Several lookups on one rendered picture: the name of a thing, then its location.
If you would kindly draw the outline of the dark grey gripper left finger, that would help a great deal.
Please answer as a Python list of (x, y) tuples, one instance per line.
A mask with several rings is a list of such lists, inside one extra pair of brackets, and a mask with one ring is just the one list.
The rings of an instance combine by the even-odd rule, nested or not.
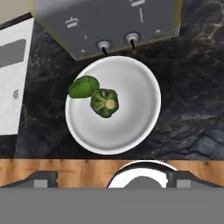
[(58, 173), (56, 171), (35, 171), (27, 178), (3, 185), (8, 187), (27, 187), (27, 188), (57, 188)]

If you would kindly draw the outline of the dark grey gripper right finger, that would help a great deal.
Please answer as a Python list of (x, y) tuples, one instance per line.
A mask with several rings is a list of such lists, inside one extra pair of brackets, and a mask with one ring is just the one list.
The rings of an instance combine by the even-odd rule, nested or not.
[(170, 171), (167, 173), (167, 179), (168, 188), (221, 188), (221, 185), (200, 179), (189, 171)]

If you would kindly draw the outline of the white bowl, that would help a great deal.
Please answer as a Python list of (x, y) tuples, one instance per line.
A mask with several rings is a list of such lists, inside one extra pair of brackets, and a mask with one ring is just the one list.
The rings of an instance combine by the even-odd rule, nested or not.
[(142, 62), (124, 56), (98, 59), (79, 76), (94, 76), (102, 88), (118, 95), (119, 109), (102, 118), (89, 99), (66, 99), (66, 124), (83, 148), (115, 155), (139, 145), (154, 128), (161, 109), (161, 92), (153, 72)]

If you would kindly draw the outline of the white sink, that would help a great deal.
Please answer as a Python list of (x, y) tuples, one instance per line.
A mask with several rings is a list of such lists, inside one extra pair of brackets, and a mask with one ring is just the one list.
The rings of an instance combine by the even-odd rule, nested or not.
[(0, 136), (16, 135), (34, 19), (0, 31)]

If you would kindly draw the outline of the grey toaster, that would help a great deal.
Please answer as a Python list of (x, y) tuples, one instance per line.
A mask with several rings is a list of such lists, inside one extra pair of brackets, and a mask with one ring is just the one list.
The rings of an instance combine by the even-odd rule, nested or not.
[(29, 0), (30, 12), (75, 60), (179, 36), (183, 0)]

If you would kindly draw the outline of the wooden cupboard front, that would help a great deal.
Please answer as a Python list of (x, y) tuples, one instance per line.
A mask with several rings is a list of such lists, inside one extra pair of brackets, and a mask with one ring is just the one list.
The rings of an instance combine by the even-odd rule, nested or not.
[[(224, 186), (224, 161), (165, 160), (178, 170), (190, 171)], [(105, 187), (112, 175), (130, 160), (0, 159), (0, 186), (25, 179), (35, 171), (57, 171), (60, 187)]]

